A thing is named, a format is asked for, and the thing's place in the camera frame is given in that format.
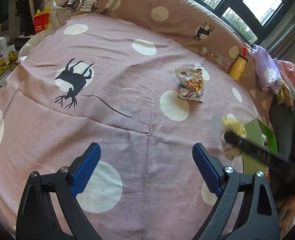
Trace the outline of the person's right hand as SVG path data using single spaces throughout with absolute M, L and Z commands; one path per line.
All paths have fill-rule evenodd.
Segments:
M 282 239 L 295 223 L 295 196 L 276 202 L 280 228 L 280 239 Z

